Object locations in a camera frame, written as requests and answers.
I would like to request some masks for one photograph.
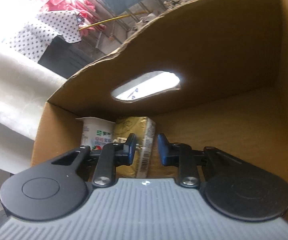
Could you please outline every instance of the cardboard box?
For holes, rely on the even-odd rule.
[[[131,103],[111,96],[156,70],[175,73],[180,89]],[[288,0],[193,0],[151,21],[51,96],[32,165],[79,146],[75,118],[85,116],[149,116],[170,142],[218,147],[288,182]],[[148,177],[174,169],[155,145]]]

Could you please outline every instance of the oval cutout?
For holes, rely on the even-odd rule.
[[[167,90],[178,90],[180,79],[174,73],[153,71],[141,75],[112,92],[115,99],[135,101]]]

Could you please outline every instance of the yellow rod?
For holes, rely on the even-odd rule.
[[[133,15],[140,15],[140,14],[147,14],[147,12],[133,13]],[[106,22],[110,22],[110,21],[114,21],[114,20],[118,20],[118,19],[130,17],[130,16],[132,16],[132,15],[131,15],[131,14],[126,14],[126,15],[117,16],[117,17],[114,17],[114,18],[111,18],[111,19],[103,20],[103,21],[98,22],[98,23],[93,23],[93,24],[91,24],[91,25],[87,25],[87,26],[82,27],[82,28],[80,28],[80,29],[78,29],[78,30],[79,30],[79,31],[85,30],[85,29],[88,29],[88,28],[90,28],[90,27],[93,27],[93,26],[96,26],[96,25],[100,25],[100,24],[102,24],[102,23],[106,23]]]

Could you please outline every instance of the pink garment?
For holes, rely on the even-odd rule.
[[[81,2],[77,0],[36,0],[36,1],[42,4],[40,12],[76,10],[79,13],[81,13],[91,24],[99,21],[97,17],[95,17],[94,15],[92,15],[90,12],[87,11],[87,9],[89,9],[90,11],[95,12],[95,6],[88,0],[84,1],[84,3],[87,5],[88,8],[86,8]],[[103,31],[105,29],[105,25],[100,24],[97,25],[95,28],[97,28],[99,31]],[[88,30],[94,30],[94,27],[81,31],[81,34],[88,35]]]

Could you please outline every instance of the bright light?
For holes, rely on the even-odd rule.
[[[127,91],[116,96],[116,98],[127,101],[143,98],[151,94],[173,88],[177,86],[179,82],[179,78],[174,73],[163,72],[135,87],[132,87],[131,89],[128,89]]]

